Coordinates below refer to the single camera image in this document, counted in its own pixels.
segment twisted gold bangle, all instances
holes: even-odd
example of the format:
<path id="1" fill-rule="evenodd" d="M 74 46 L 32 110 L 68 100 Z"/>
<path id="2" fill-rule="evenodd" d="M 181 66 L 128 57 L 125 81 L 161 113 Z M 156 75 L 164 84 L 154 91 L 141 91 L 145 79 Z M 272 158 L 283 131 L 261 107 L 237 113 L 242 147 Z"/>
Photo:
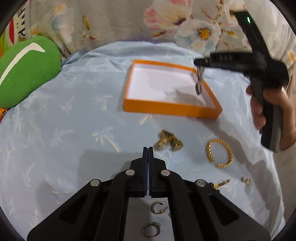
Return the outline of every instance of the twisted gold bangle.
<path id="1" fill-rule="evenodd" d="M 227 163 L 226 164 L 219 163 L 216 165 L 216 167 L 217 168 L 225 168 L 225 167 L 229 166 L 233 161 L 233 152 L 232 152 L 230 145 L 226 141 L 224 141 L 223 139 L 220 139 L 220 138 L 215 138 L 207 143 L 206 152 L 207 152 L 207 158 L 209 159 L 210 163 L 215 162 L 215 158 L 213 157 L 212 152 L 211 152 L 211 144 L 212 143 L 218 143 L 218 144 L 224 146 L 224 148 L 226 149 L 227 154 L 228 154 Z"/>

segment bed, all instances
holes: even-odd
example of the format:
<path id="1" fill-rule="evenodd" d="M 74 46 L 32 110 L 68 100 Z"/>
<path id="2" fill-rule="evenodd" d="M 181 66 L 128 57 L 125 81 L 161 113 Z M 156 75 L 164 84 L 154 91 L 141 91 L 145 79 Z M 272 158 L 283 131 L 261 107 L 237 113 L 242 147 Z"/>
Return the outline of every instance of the bed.
<path id="1" fill-rule="evenodd" d="M 214 120 L 127 113 L 122 109 L 129 68 L 135 58 L 193 66 L 194 51 L 173 43 L 116 42 L 78 52 L 63 63 L 56 78 L 12 108 L 1 122 L 0 205 L 19 234 L 29 231 L 93 178 L 113 178 L 141 157 L 143 146 L 152 146 L 161 129 L 173 132 L 184 143 L 178 152 L 155 151 L 167 168 L 194 181 L 218 183 L 231 178 L 221 193 L 275 236 L 285 224 L 279 179 L 272 153 L 260 146 L 252 124 L 248 80 L 241 74 L 206 70 L 205 81 L 222 105 Z M 226 140 L 234 151 L 233 164 L 217 169 L 208 161 L 206 143 Z M 226 159 L 223 148 L 214 155 Z M 241 177 L 252 178 L 246 186 Z M 137 230 L 161 219 L 171 240 L 169 216 L 150 213 L 149 198 L 132 200 L 144 218 L 129 214 L 127 229 Z"/>

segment open box lid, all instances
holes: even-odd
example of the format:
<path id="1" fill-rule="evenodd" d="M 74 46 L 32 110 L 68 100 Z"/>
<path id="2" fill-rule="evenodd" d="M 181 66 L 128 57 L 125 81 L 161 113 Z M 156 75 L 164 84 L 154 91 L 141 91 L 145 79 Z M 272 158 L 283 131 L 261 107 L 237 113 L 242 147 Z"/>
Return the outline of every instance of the open box lid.
<path id="1" fill-rule="evenodd" d="M 205 81 L 202 81 L 202 94 L 196 94 L 197 81 L 195 68 L 134 60 L 123 109 L 127 112 L 216 119 L 222 108 Z"/>

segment cushion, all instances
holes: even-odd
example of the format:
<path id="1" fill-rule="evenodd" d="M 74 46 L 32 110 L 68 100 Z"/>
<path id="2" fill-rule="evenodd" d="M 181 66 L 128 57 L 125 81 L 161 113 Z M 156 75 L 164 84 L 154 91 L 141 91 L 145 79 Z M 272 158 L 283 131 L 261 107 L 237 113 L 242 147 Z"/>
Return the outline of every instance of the cushion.
<path id="1" fill-rule="evenodd" d="M 43 36 L 13 45 L 0 58 L 0 106 L 10 108 L 61 70 L 60 53 Z"/>

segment jewelry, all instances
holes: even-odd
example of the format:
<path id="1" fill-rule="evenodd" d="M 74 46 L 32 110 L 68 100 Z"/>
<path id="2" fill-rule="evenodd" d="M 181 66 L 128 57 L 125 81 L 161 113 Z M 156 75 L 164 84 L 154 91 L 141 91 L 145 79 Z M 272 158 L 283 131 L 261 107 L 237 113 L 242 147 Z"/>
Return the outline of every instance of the jewelry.
<path id="1" fill-rule="evenodd" d="M 159 141 L 154 144 L 155 150 L 165 149 L 168 144 L 172 148 L 172 151 L 180 150 L 183 147 L 183 143 L 171 132 L 162 130 L 159 134 Z"/>
<path id="2" fill-rule="evenodd" d="M 225 181 L 223 181 L 223 182 L 221 182 L 221 183 L 219 183 L 219 184 L 216 184 L 216 183 L 209 183 L 209 184 L 212 186 L 212 188 L 214 188 L 215 190 L 217 190 L 217 191 L 220 192 L 219 187 L 221 187 L 221 186 L 223 186 L 223 185 L 229 183 L 230 180 L 231 180 L 231 179 L 225 180 Z"/>
<path id="3" fill-rule="evenodd" d="M 147 227 L 149 227 L 149 226 L 153 226 L 153 227 L 155 227 L 156 228 L 156 234 L 155 235 L 153 235 L 153 236 L 149 236 L 149 235 L 147 235 L 147 234 L 145 234 L 145 229 L 147 228 Z M 153 223 L 151 223 L 151 224 L 148 224 L 144 229 L 143 229 L 143 234 L 147 237 L 147 238 L 153 238 L 153 237 L 156 237 L 158 234 L 160 234 L 160 223 L 158 223 L 158 222 L 153 222 Z"/>
<path id="4" fill-rule="evenodd" d="M 215 162 L 215 158 L 213 157 L 212 152 L 211 152 L 212 143 L 218 143 L 218 144 L 224 146 L 224 148 L 226 149 L 227 154 L 228 154 L 227 163 L 226 164 L 219 163 L 216 165 L 216 167 L 217 168 L 225 168 L 225 167 L 229 166 L 233 161 L 233 152 L 232 152 L 230 145 L 226 141 L 224 141 L 223 139 L 220 139 L 220 138 L 215 138 L 215 139 L 209 141 L 206 145 L 207 158 L 209 159 L 210 163 Z"/>
<path id="5" fill-rule="evenodd" d="M 197 83 L 195 84 L 195 91 L 197 95 L 202 93 L 202 76 L 205 71 L 203 66 L 197 67 Z"/>
<path id="6" fill-rule="evenodd" d="M 251 185 L 251 178 L 241 178 L 241 181 L 245 183 L 247 186 Z"/>
<path id="7" fill-rule="evenodd" d="M 172 151 L 177 151 L 182 149 L 183 143 L 173 136 L 170 139 L 170 146 L 172 147 Z"/>
<path id="8" fill-rule="evenodd" d="M 160 202 L 160 201 L 157 201 L 157 202 L 152 203 L 152 204 L 151 204 L 151 207 L 150 207 L 151 212 L 154 213 L 154 214 L 165 213 L 165 211 L 166 211 L 166 209 L 168 208 L 168 206 L 166 206 L 166 207 L 163 208 L 163 209 L 160 209 L 159 212 L 157 212 L 157 211 L 155 211 L 155 209 L 154 209 L 154 206 L 155 206 L 156 204 L 164 205 L 165 203 L 164 203 L 164 202 Z"/>

